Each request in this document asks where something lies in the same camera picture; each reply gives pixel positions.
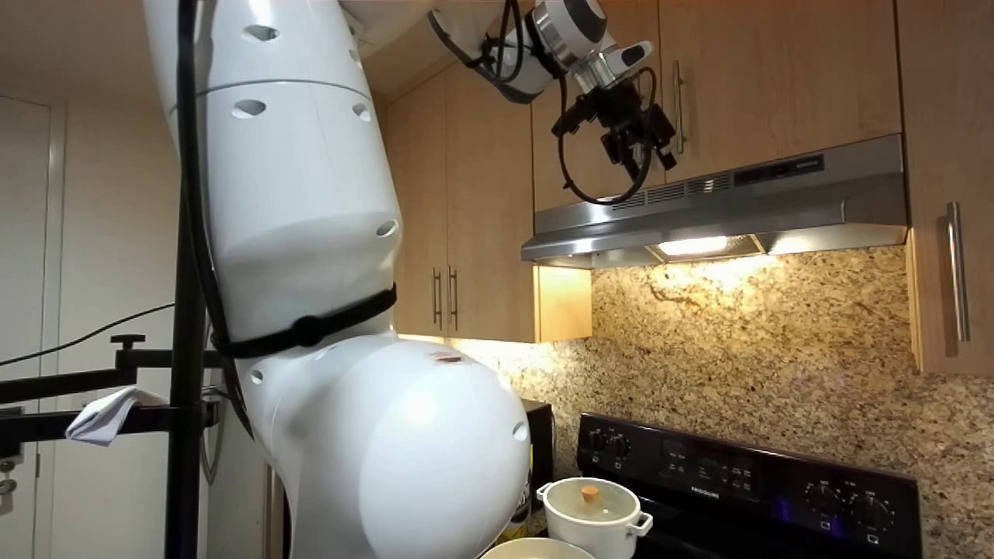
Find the stovetop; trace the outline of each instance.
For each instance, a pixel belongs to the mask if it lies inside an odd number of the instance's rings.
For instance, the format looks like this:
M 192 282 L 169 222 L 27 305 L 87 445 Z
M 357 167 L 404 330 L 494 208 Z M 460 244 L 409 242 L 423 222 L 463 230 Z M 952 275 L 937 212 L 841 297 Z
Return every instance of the stovetop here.
M 687 431 L 580 418 L 578 466 L 654 517 L 636 559 L 920 559 L 909 477 Z

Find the white pot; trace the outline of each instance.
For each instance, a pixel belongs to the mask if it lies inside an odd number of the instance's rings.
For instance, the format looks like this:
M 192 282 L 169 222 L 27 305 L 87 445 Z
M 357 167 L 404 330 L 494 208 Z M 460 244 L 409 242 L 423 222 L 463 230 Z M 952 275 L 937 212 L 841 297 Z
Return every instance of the white pot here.
M 593 559 L 632 559 L 651 517 L 624 486 L 605 477 L 563 477 L 538 489 L 551 537 L 585 548 Z

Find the cabinet handle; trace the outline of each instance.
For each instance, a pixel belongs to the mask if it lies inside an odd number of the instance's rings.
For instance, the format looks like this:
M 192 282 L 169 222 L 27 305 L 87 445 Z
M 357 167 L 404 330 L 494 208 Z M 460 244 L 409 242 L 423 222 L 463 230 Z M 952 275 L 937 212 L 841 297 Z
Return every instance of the cabinet handle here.
M 431 327 L 442 330 L 442 269 L 431 267 Z
M 687 75 L 682 75 L 682 65 L 680 60 L 675 60 L 675 72 L 671 72 L 671 100 L 675 100 L 675 126 L 678 126 L 678 136 L 675 136 L 675 155 L 682 155 L 687 153 L 687 143 L 689 143 L 689 129 L 687 129 Z
M 961 203 L 949 205 L 943 235 L 952 242 L 958 337 L 969 342 L 969 300 L 967 300 L 967 269 L 964 269 L 967 260 L 964 260 L 964 208 L 961 208 Z
M 453 330 L 460 330 L 460 273 L 447 269 L 447 320 Z

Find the black strap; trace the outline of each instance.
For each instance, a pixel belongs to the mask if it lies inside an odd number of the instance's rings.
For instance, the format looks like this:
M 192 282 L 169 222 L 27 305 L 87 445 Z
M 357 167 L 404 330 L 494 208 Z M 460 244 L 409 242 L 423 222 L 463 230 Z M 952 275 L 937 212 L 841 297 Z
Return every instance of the black strap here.
M 542 62 L 542 69 L 546 69 L 555 81 L 564 75 L 559 69 L 559 62 L 551 55 L 551 49 L 542 42 L 542 34 L 533 28 L 533 18 L 532 11 L 525 17 L 525 28 L 529 28 L 529 36 L 532 36 L 532 55 Z
M 295 320 L 289 330 L 261 336 L 261 337 L 247 337 L 247 342 L 225 342 L 213 337 L 218 354 L 225 357 L 266 357 L 266 354 L 279 354 L 289 349 L 307 349 L 324 342 L 332 331 L 350 330 L 375 314 L 385 314 L 387 306 L 395 306 L 399 300 L 399 287 L 375 291 L 373 297 L 354 300 L 347 306 L 340 306 L 332 314 L 321 314 L 321 317 L 302 317 Z

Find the bowl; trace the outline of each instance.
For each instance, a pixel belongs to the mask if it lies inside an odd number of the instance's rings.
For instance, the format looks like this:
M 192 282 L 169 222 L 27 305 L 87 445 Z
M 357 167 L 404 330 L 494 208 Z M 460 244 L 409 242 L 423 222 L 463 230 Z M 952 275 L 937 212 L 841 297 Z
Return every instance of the bowl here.
M 488 551 L 482 559 L 593 559 L 580 548 L 554 537 L 521 537 Z
M 636 537 L 651 531 L 639 497 L 605 477 L 559 477 L 538 489 L 551 537 L 569 540 L 598 559 L 634 559 Z

